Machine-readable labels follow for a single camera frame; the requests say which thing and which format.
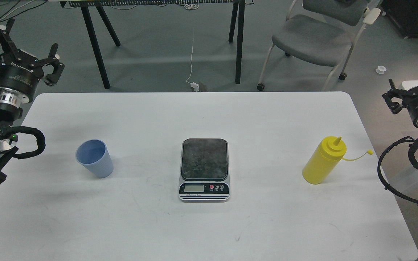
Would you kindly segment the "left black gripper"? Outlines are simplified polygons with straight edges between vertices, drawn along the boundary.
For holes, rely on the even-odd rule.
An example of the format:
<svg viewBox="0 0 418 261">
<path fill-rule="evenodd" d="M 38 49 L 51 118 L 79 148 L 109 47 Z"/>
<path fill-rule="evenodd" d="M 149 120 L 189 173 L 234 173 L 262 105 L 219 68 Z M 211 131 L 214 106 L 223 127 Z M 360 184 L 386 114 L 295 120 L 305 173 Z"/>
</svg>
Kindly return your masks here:
<svg viewBox="0 0 418 261">
<path fill-rule="evenodd" d="M 0 28 L 0 45 L 5 53 L 0 55 L 0 93 L 3 90 L 18 91 L 22 94 L 22 103 L 29 103 L 33 101 L 39 81 L 48 86 L 56 85 L 65 65 L 57 54 L 58 43 L 51 46 L 47 58 L 39 61 L 30 53 L 20 53 L 9 35 L 14 23 L 15 19 L 9 19 L 5 28 Z M 35 68 L 30 68 L 30 64 L 35 64 Z M 52 66 L 53 72 L 44 75 L 42 68 L 45 66 Z"/>
</svg>

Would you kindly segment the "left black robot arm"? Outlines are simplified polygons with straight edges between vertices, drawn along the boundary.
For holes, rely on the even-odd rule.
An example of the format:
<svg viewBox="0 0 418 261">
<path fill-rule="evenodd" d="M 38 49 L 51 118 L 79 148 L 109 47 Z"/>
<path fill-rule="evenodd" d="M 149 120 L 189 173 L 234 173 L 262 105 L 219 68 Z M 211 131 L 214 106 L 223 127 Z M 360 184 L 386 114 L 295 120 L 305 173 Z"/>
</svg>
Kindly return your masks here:
<svg viewBox="0 0 418 261">
<path fill-rule="evenodd" d="M 45 150 L 40 130 L 13 123 L 22 116 L 21 105 L 33 101 L 39 81 L 53 86 L 65 68 L 56 43 L 44 59 L 18 49 L 9 35 L 14 22 L 11 18 L 0 25 L 0 185 L 7 178 L 2 169 L 10 159 L 35 157 Z"/>
</svg>

